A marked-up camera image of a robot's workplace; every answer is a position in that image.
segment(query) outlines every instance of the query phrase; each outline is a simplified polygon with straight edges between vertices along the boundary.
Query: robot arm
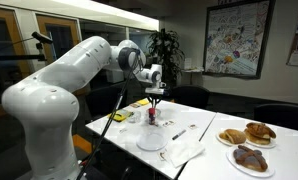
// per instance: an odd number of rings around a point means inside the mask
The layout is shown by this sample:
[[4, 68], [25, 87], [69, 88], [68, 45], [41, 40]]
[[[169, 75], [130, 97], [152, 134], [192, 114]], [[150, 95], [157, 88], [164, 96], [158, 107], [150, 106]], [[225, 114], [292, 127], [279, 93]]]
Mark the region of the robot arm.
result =
[[126, 71], [136, 63], [133, 72], [137, 79], [154, 84], [146, 92], [164, 93], [161, 67], [143, 69], [145, 60], [132, 41], [111, 47], [103, 38], [91, 37], [3, 93], [4, 109], [24, 127], [33, 180], [76, 179], [80, 169], [71, 124], [79, 113], [79, 103], [71, 92], [84, 87], [103, 67]]

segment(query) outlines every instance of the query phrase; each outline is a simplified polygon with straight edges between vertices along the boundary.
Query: black chair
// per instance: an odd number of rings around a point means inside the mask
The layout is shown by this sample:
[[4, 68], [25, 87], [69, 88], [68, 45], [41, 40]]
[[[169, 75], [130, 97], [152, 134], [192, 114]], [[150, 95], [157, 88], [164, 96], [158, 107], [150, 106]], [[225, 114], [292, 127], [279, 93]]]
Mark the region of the black chair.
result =
[[[90, 93], [85, 96], [85, 100], [91, 117], [95, 119], [110, 114], [116, 105], [120, 92], [121, 88], [112, 86], [90, 91]], [[123, 108], [126, 105], [127, 91], [124, 93], [119, 108]]]
[[210, 92], [195, 85], [181, 85], [176, 86], [171, 91], [171, 97], [176, 103], [206, 109]]
[[254, 119], [298, 130], [298, 105], [294, 104], [263, 104], [255, 107]]

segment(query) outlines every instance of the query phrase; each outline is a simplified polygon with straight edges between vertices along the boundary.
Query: green plant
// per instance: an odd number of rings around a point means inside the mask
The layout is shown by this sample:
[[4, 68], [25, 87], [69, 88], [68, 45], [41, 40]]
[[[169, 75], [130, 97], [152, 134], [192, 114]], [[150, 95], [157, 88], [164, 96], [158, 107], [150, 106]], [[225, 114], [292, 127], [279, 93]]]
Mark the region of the green plant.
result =
[[158, 56], [158, 64], [162, 65], [163, 82], [176, 84], [177, 75], [181, 75], [180, 61], [185, 54], [179, 49], [179, 36], [175, 31], [156, 31], [149, 37], [147, 44], [152, 57]]

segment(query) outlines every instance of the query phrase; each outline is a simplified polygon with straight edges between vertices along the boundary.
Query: framed picture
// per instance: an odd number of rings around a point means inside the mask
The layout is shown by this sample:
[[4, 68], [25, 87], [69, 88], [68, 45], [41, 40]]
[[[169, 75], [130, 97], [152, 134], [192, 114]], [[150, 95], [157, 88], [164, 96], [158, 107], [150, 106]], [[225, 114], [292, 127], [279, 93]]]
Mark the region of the framed picture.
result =
[[259, 79], [274, 0], [207, 8], [205, 75]]

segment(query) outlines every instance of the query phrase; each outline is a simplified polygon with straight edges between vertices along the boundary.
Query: door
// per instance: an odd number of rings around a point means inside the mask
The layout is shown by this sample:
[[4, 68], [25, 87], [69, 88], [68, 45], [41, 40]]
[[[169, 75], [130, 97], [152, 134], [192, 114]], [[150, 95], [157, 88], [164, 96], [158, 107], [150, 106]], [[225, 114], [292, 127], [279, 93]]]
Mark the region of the door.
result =
[[[0, 55], [24, 55], [14, 11], [0, 9]], [[30, 74], [27, 61], [0, 61], [0, 116], [5, 115], [1, 95], [9, 86]]]
[[[51, 46], [44, 45], [48, 64], [56, 61], [79, 43], [77, 21], [44, 15], [37, 15], [37, 21], [40, 33], [53, 40]], [[82, 88], [74, 94], [81, 95], [85, 92], [86, 88]]]

